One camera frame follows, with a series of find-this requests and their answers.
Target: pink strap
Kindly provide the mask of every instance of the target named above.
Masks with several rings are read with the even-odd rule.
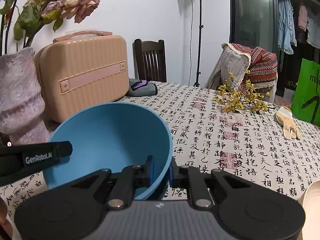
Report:
[[[106,36],[106,35],[112,35],[112,32],[104,32],[104,31],[81,31],[76,33],[67,34],[64,36],[60,36],[53,39],[53,43],[57,41],[67,41],[70,40],[74,36],[83,35],[83,34],[96,34],[97,36]]]

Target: blue bowl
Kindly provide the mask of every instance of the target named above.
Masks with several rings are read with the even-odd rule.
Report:
[[[156,190],[172,158],[172,136],[166,123],[153,111],[132,103],[84,109],[63,122],[49,141],[70,141],[73,147],[71,156],[43,171],[49,189],[103,168],[121,172],[126,166],[144,164],[152,155],[153,184],[135,195],[144,200]]]

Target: tablecloth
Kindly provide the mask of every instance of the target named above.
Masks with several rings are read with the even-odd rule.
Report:
[[[156,96],[121,101],[143,105],[164,119],[178,165],[194,166],[204,173],[221,168],[294,199],[320,178],[320,129],[315,125],[295,120],[302,138],[286,140],[274,121],[276,109],[264,114],[227,114],[213,99],[214,90],[155,83]],[[12,216],[22,201],[46,189],[40,172],[2,187],[0,197]],[[164,199],[186,197],[186,190],[169,188]]]

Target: white wall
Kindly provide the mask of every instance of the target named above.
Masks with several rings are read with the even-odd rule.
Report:
[[[17,5],[20,10],[26,1],[18,0]],[[191,85],[195,82],[199,31],[199,0],[193,1]],[[15,10],[12,25],[15,23],[16,17],[17,11]],[[201,85],[204,85],[220,56],[221,44],[229,40],[230,0],[204,0],[203,24]],[[52,30],[52,24],[46,25],[35,36],[32,47],[37,52],[50,44],[54,37],[62,36],[70,31],[83,29],[112,31],[114,34],[124,37],[127,42],[129,76],[133,78],[132,43],[134,40],[136,38],[153,41],[163,39],[168,82],[188,84],[190,26],[190,0],[189,4],[186,0],[184,8],[181,7],[180,0],[100,0],[99,7],[80,24],[75,24],[73,19],[67,20],[56,33]],[[15,41],[12,35],[8,52],[15,52]]]

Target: glass panel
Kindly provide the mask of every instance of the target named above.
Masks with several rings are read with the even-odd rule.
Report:
[[[272,52],[274,46],[273,0],[235,0],[234,43]]]

